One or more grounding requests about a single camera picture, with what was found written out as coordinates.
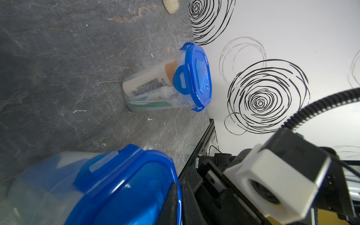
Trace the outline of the blue-lid clear container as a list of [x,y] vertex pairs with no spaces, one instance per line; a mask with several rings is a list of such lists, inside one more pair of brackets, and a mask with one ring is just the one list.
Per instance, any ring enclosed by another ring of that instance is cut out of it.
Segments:
[[122,91],[133,111],[190,107],[200,112],[212,101],[207,55],[202,47],[187,42],[175,57],[128,76]]
[[120,151],[66,151],[21,172],[8,199],[20,225],[155,225],[171,183],[173,160],[128,145]]

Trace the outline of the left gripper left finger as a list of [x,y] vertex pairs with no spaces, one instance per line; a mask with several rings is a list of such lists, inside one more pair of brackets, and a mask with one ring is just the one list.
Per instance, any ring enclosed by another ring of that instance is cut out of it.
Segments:
[[178,216],[180,215],[178,212],[178,210],[180,209],[178,194],[179,194],[178,183],[176,182],[171,183],[164,204],[161,208],[161,212],[156,221],[156,225],[178,224],[179,222]]

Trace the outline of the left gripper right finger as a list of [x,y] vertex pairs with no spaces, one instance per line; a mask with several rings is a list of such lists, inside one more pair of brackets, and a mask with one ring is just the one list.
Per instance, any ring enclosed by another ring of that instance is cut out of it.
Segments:
[[197,204],[192,188],[188,181],[181,182],[182,190],[182,224],[207,225]]

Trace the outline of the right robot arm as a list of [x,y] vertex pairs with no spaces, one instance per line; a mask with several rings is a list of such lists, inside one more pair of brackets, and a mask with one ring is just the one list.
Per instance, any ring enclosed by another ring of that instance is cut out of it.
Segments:
[[302,223],[312,209],[341,219],[360,215],[345,172],[360,173],[329,147],[306,141],[295,130],[315,116],[360,100],[359,88],[342,91],[299,110],[264,144],[243,150],[224,169],[201,162],[194,212],[185,223],[208,225],[282,225]]

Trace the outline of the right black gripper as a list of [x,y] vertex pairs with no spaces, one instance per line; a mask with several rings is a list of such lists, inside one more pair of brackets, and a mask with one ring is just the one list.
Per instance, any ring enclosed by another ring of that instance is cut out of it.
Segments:
[[196,170],[202,184],[195,198],[207,224],[269,225],[270,221],[230,183],[213,159],[200,156]]

